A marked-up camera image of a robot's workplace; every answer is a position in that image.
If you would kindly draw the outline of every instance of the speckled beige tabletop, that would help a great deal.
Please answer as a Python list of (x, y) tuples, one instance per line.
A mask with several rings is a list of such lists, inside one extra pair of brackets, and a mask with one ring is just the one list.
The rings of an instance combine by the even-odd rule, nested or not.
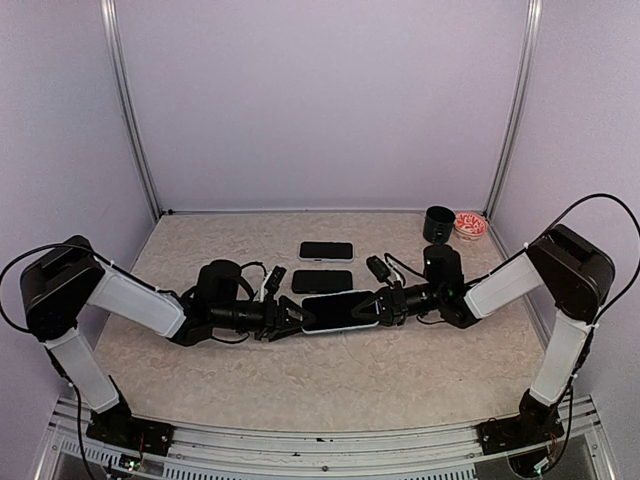
[[(134, 272), (182, 292), (216, 258), (261, 260), (288, 269), (280, 294), (294, 300), (299, 268), (349, 268), (354, 287), (377, 289), (365, 259), (388, 251), (422, 270), (422, 216), (412, 213), (299, 213), (164, 216)], [(348, 241), (352, 264), (300, 262), (301, 241)], [(488, 237), (452, 238), (467, 278), (499, 256)], [(259, 269), (247, 270), (254, 286)], [(407, 275), (407, 280), (417, 279)], [(430, 314), (426, 320), (437, 320)], [(542, 360), (522, 302), (459, 330), (424, 326), (298, 335), (236, 346), (207, 341), (184, 348), (111, 316), (96, 348), (134, 413), (203, 425), (287, 430), (367, 431), (484, 419), (517, 411)]]

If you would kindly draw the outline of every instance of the white wall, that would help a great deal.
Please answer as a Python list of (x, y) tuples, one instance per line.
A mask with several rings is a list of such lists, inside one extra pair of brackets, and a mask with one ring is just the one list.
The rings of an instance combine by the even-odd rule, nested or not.
[[(99, 2), (7, 1), (0, 11), (0, 266), (76, 233), (131, 265), (152, 220)], [(7, 278), (2, 298), (23, 324), (19, 272)], [(104, 315), (87, 312), (82, 320), (95, 340)], [(26, 475), (60, 388), (36, 339), (0, 321), (0, 479)]]
[[(546, 0), (523, 123), (495, 226), (515, 251), (594, 191), (640, 215), (640, 3)], [(632, 274), (629, 220), (596, 200), (566, 222), (608, 252), (614, 292)], [(552, 324), (545, 293), (535, 302)], [(640, 286), (602, 319), (579, 379), (592, 393), (623, 478), (640, 478)]]
[(164, 208), (482, 209), (526, 0), (122, 0)]

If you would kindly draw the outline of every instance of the white smartphone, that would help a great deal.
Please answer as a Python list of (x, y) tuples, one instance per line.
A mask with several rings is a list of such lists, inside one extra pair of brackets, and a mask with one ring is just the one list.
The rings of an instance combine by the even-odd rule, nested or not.
[(316, 320), (311, 325), (302, 328), (307, 335), (316, 333), (334, 333), (346, 330), (361, 330), (377, 327), (379, 322), (359, 320), (353, 318), (351, 310), (373, 295), (369, 290), (351, 290), (349, 292), (334, 293), (306, 297), (302, 300), (302, 308), (312, 313)]
[(342, 262), (353, 261), (353, 244), (346, 242), (302, 242), (300, 260), (305, 262)]

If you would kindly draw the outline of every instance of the smartphone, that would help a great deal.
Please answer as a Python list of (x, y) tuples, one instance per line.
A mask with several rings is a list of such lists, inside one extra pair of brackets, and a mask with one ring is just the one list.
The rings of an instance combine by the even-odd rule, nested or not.
[(348, 270), (296, 270), (291, 281), (293, 293), (337, 293), (353, 290)]
[(373, 292), (366, 290), (352, 290), (350, 292), (334, 293), (319, 297), (307, 297), (302, 300), (302, 308), (315, 315), (316, 320), (311, 325), (302, 328), (303, 333), (330, 333), (345, 330), (361, 330), (378, 326), (379, 322), (358, 320), (353, 318), (351, 310)]
[(306, 262), (352, 262), (353, 245), (345, 242), (302, 242), (298, 256)]

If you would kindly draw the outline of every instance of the red and white bowl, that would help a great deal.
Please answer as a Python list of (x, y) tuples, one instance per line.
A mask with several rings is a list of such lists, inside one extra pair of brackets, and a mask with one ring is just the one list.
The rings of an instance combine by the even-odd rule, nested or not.
[(460, 212), (456, 214), (454, 230), (463, 240), (477, 240), (487, 233), (489, 224), (477, 213)]

